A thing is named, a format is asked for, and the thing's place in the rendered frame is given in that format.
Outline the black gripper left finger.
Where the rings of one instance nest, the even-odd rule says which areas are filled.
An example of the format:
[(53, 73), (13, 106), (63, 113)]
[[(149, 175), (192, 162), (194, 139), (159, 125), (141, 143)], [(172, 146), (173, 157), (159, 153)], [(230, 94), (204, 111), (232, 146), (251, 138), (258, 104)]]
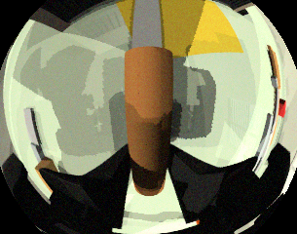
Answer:
[(40, 176), (52, 191), (90, 206), (114, 229), (121, 229), (124, 222), (122, 217), (128, 198), (130, 172), (128, 143), (86, 175), (67, 175), (48, 168), (39, 169)]

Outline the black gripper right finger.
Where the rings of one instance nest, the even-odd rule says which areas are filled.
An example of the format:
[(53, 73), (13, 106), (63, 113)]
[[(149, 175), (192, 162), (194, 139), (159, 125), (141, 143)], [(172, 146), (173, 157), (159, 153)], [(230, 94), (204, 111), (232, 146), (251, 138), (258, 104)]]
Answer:
[(198, 221), (198, 215), (217, 199), (223, 188), (253, 171), (257, 159), (257, 156), (250, 156), (240, 163), (227, 167), (213, 167), (171, 143), (167, 170), (171, 183), (174, 184), (176, 199), (184, 221), (186, 223)]

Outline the red block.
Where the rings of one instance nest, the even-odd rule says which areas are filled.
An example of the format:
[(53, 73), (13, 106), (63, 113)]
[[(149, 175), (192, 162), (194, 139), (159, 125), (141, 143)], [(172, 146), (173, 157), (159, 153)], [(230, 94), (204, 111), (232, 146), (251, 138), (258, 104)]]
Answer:
[(285, 100), (284, 100), (284, 98), (280, 98), (279, 99), (279, 110), (278, 110), (279, 116), (284, 117), (284, 112), (285, 112)]

